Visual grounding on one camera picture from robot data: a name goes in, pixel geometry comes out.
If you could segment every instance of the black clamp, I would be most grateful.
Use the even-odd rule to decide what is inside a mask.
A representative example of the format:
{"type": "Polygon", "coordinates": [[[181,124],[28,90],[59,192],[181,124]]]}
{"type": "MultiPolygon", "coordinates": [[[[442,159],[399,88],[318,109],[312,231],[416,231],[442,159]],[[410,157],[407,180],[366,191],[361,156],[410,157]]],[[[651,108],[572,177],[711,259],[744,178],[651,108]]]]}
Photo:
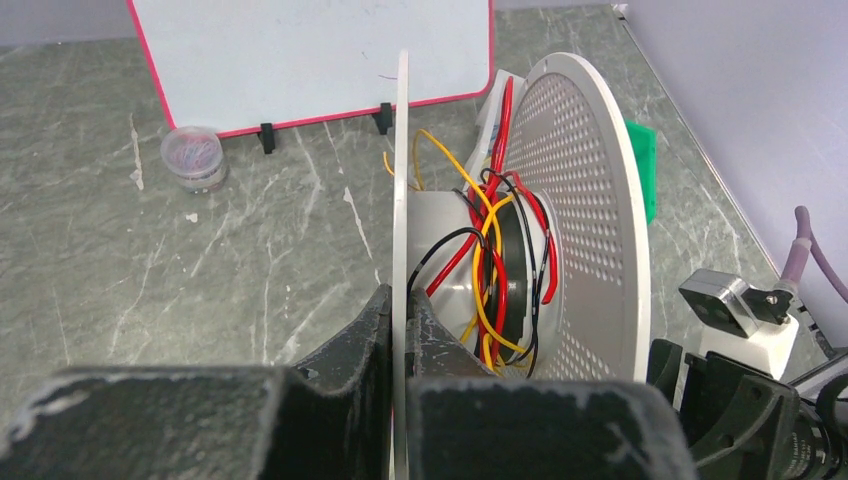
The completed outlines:
{"type": "Polygon", "coordinates": [[[754,313],[757,320],[783,325],[789,321],[789,309],[795,297],[785,290],[758,290],[748,288],[742,294],[742,299],[754,313]]]}
{"type": "Polygon", "coordinates": [[[274,139],[274,126],[270,123],[263,123],[259,125],[259,128],[259,133],[256,136],[262,143],[262,150],[265,151],[265,155],[268,155],[277,148],[277,141],[274,139]]]}
{"type": "Polygon", "coordinates": [[[381,103],[380,111],[372,113],[371,116],[374,118],[374,123],[377,124],[377,130],[380,132],[380,135],[388,135],[389,129],[394,126],[392,104],[389,102],[381,103]]]}
{"type": "MultiPolygon", "coordinates": [[[[680,373],[682,356],[683,347],[664,338],[657,338],[651,342],[651,349],[648,351],[646,383],[656,387],[669,404],[674,403],[674,393],[677,388],[677,377],[680,373]]],[[[687,359],[687,365],[691,366],[692,361],[687,359]]]]}

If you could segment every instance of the black whiteboard stand clip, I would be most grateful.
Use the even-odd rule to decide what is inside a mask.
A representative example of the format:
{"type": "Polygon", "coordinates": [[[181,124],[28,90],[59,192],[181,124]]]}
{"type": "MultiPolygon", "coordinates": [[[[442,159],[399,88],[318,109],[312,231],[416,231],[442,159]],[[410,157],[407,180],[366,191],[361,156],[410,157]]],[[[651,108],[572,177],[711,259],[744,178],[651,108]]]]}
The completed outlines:
{"type": "Polygon", "coordinates": [[[388,135],[389,129],[394,126],[394,122],[392,121],[392,104],[389,102],[381,103],[380,111],[372,113],[371,116],[374,117],[374,123],[377,124],[377,130],[380,132],[380,135],[388,135]]]}
{"type": "Polygon", "coordinates": [[[263,123],[259,125],[259,128],[259,133],[256,136],[262,143],[262,150],[265,151],[265,155],[268,155],[277,148],[277,141],[274,139],[274,127],[270,123],[263,123]]]}

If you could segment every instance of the green object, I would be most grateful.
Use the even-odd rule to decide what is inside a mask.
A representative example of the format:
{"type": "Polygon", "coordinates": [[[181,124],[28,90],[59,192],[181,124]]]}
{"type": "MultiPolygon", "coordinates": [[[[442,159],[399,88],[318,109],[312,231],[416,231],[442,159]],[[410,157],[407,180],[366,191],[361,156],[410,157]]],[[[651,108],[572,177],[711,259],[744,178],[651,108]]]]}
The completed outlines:
{"type": "Polygon", "coordinates": [[[650,224],[657,216],[657,132],[630,120],[624,120],[624,123],[639,170],[645,219],[650,224]]]}

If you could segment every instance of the wire bundle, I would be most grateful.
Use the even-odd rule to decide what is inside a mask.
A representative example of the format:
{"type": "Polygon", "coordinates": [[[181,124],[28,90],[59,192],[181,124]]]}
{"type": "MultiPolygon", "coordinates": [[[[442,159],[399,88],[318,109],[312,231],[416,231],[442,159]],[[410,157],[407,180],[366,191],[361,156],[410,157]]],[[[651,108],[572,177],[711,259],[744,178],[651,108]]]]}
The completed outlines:
{"type": "Polygon", "coordinates": [[[432,258],[438,249],[443,247],[448,241],[456,238],[459,235],[470,234],[468,239],[456,254],[448,261],[436,275],[430,285],[427,287],[427,295],[432,296],[444,280],[450,275],[454,268],[462,261],[463,258],[475,246],[472,257],[472,287],[474,290],[474,302],[476,313],[469,321],[465,332],[462,334],[460,341],[466,342],[469,336],[474,331],[475,327],[478,330],[478,348],[475,351],[479,352],[480,360],[483,361],[491,370],[498,372],[498,367],[516,366],[521,367],[518,362],[521,362],[528,357],[529,369],[527,377],[533,374],[536,365],[536,358],[539,351],[538,338],[538,321],[540,305],[549,303],[555,294],[558,283],[557,272],[557,257],[556,249],[553,242],[553,237],[550,231],[550,225],[547,214],[542,209],[538,198],[530,192],[522,183],[519,175],[515,172],[504,172],[503,164],[507,151],[507,144],[510,132],[510,120],[512,117],[512,91],[513,80],[509,78],[506,82],[501,105],[500,129],[495,138],[495,143],[492,148],[491,168],[484,168],[481,172],[482,183],[478,185],[474,179],[465,171],[456,158],[450,151],[442,145],[433,135],[426,130],[418,130],[413,140],[413,160],[416,165],[416,176],[418,184],[423,189],[423,182],[420,180],[417,162],[417,142],[419,137],[423,136],[430,140],[441,152],[450,160],[457,171],[462,175],[470,186],[468,195],[458,189],[454,192],[459,194],[462,200],[467,204],[471,223],[473,227],[465,227],[454,232],[451,232],[443,239],[439,240],[425,254],[421,262],[415,267],[412,275],[407,283],[407,291],[412,290],[413,283],[418,277],[419,272],[432,258]],[[498,200],[498,187],[506,186],[509,194],[498,200]],[[524,197],[530,209],[533,211],[536,220],[542,226],[545,232],[545,246],[542,254],[541,262],[537,265],[535,253],[532,245],[530,246],[530,270],[532,276],[531,283],[531,326],[532,334],[530,343],[526,348],[516,345],[502,336],[504,324],[506,323],[506,305],[507,305],[507,275],[502,258],[502,238],[500,234],[500,225],[498,224],[497,212],[509,203],[515,203],[516,209],[520,213],[521,221],[524,226],[524,233],[527,241],[531,240],[530,224],[524,205],[519,197],[524,197]],[[475,205],[475,199],[480,202],[480,208],[475,205]],[[494,230],[494,239],[492,242],[489,238],[489,230],[494,230]],[[542,286],[545,275],[545,267],[550,261],[551,281],[548,289],[542,297],[542,286]],[[495,325],[489,321],[486,314],[486,306],[490,298],[496,296],[496,316],[495,325]],[[510,355],[515,356],[514,359],[504,361],[500,356],[500,346],[512,350],[510,355]]]}
{"type": "Polygon", "coordinates": [[[198,172],[209,168],[221,147],[206,138],[183,137],[181,143],[167,158],[168,163],[184,172],[198,172]]]}

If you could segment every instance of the white disc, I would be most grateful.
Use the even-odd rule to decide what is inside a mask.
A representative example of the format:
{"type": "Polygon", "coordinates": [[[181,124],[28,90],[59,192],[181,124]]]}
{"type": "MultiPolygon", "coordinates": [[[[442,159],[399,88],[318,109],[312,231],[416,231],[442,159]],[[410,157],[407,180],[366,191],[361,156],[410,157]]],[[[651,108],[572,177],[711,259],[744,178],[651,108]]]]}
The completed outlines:
{"type": "Polygon", "coordinates": [[[406,167],[409,144],[409,54],[400,52],[395,115],[394,220],[392,222],[392,445],[395,478],[406,468],[406,167]]]}
{"type": "Polygon", "coordinates": [[[544,332],[553,338],[540,331],[540,345],[554,352],[540,355],[533,377],[644,381],[648,231],[615,99],[589,62],[555,53],[531,70],[513,112],[504,170],[517,171],[545,200],[559,253],[554,302],[563,316],[555,331],[544,332]]]}

